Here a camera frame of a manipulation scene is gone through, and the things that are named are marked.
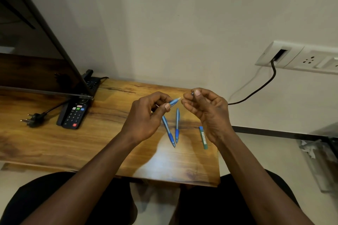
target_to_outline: hand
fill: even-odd
[[[131,137],[136,144],[148,139],[161,125],[163,115],[170,111],[170,101],[172,98],[161,92],[134,101],[121,133]]]
[[[205,134],[215,145],[229,133],[234,133],[230,124],[227,101],[214,92],[194,88],[194,93],[185,93],[182,99],[183,106],[196,115],[203,125]]]

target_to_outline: power plug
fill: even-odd
[[[35,113],[34,115],[28,114],[28,116],[31,117],[30,119],[21,119],[20,121],[27,123],[29,127],[38,127],[42,125],[46,115],[47,113],[45,112],[43,112],[42,114]]]

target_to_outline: left hand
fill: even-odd
[[[148,139],[161,125],[162,116],[170,111],[170,101],[172,98],[161,92],[134,101],[121,133],[129,136],[136,144]]]

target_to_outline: wooden desk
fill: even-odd
[[[155,91],[172,98],[187,89],[144,83],[105,80],[78,130],[57,126],[60,109],[38,128],[20,119],[42,113],[62,97],[0,90],[0,160],[65,170],[79,170],[122,128],[132,102]],[[163,125],[137,146],[122,163],[117,175],[216,187],[220,183],[217,148],[208,140],[203,149],[200,121],[179,102],[166,114],[174,135],[176,108],[180,108],[180,138],[173,148]]]

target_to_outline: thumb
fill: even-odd
[[[162,117],[164,116],[164,114],[166,112],[168,112],[170,110],[170,104],[169,103],[165,103],[162,104],[161,106],[159,106],[155,112],[152,113],[151,115],[151,120],[158,120],[161,122]]]
[[[194,96],[196,99],[196,102],[199,105],[200,110],[204,111],[204,110],[209,110],[210,107],[212,106],[212,104],[210,104],[209,102],[207,102],[207,100],[205,99],[205,97],[202,95],[201,91],[196,89],[194,91]]]

